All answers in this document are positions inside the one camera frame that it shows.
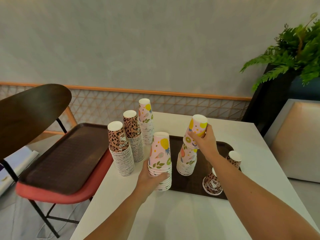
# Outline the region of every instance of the hand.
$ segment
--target hand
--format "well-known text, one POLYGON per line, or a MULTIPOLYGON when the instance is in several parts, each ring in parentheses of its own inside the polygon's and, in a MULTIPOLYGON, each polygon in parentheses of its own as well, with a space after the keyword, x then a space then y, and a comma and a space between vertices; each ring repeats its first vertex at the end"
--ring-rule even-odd
POLYGON ((142 170, 139 174, 137 185, 133 193, 137 194, 142 200, 141 203, 144 203, 154 189, 169 176, 170 174, 166 172, 157 177, 152 177, 148 170, 148 160, 146 160, 143 162, 142 170))
POLYGON ((188 132, 188 135, 195 140, 199 149, 205 156, 205 158, 209 161, 210 158, 218 156, 219 152, 217 149, 217 141, 214 136, 214 131, 212 130, 212 126, 207 124, 206 134, 204 138, 198 137, 198 135, 194 132, 188 132))

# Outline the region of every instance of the orange wooden trim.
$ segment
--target orange wooden trim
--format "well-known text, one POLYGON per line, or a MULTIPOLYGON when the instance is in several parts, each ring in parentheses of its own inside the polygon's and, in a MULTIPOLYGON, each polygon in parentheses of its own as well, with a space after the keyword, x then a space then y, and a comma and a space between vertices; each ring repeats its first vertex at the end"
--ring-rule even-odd
POLYGON ((75 120, 69 106, 66 108, 66 110, 64 111, 66 113, 66 115, 68 116, 69 122, 72 125, 72 127, 75 127, 78 123, 75 120))
MULTIPOLYGON (((36 87, 36 86, 40 86, 42 84, 0 81, 0 85, 36 87)), ((140 89, 128 89, 128 88, 102 88, 102 87, 88 87, 88 86, 78 86, 78 85, 64 85, 64 86, 69 89, 83 89, 83 90, 96 90, 96 91, 109 91, 109 92, 145 93, 145 94, 182 96, 182 97, 194 97, 194 98, 205 98, 205 99, 226 99, 226 100, 251 101, 250 97, 239 97, 239 96, 223 96, 223 95, 187 93, 187 92, 153 91, 153 90, 140 90, 140 89)))
POLYGON ((50 131, 50 130, 45 130, 43 133, 56 134, 56 135, 64 135, 64 132, 62 132, 62 131, 50 131))

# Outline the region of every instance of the forearm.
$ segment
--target forearm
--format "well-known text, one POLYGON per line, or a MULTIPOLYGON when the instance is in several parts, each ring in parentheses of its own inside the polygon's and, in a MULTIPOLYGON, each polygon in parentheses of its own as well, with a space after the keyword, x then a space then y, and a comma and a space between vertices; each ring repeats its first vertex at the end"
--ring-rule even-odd
POLYGON ((212 155, 208 161, 252 239, 319 239, 318 233, 302 216, 222 156, 212 155))
POLYGON ((84 240, 126 240, 143 200, 134 191, 84 240))

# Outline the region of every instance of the white table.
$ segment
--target white table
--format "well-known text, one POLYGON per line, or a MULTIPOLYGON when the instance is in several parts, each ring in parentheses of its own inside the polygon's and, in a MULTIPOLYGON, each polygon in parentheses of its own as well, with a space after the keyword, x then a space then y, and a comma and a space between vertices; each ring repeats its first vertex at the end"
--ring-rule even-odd
MULTIPOLYGON (((155 131, 183 136, 191 116, 154 112, 155 131)), ((294 191, 273 154, 252 123, 208 119, 217 141, 242 155, 241 169, 259 185, 286 202, 315 229, 316 224, 294 191)), ((145 148, 146 158, 150 147, 145 148)), ((114 163, 70 240, 83 240, 133 191, 142 162, 128 177, 114 163)), ((141 206, 128 239, 250 239, 229 201, 172 190, 153 192, 141 206)))

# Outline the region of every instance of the dark planter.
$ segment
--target dark planter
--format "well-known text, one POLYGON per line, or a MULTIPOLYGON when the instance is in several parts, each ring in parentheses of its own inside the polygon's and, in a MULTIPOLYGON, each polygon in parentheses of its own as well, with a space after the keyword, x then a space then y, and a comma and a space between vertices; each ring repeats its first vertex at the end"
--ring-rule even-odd
MULTIPOLYGON (((275 66, 269 64, 264 73, 273 68, 275 66)), ((260 134, 264 136, 287 102, 291 83, 297 75, 298 72, 292 69, 274 80, 260 84, 242 121, 254 123, 260 134)))

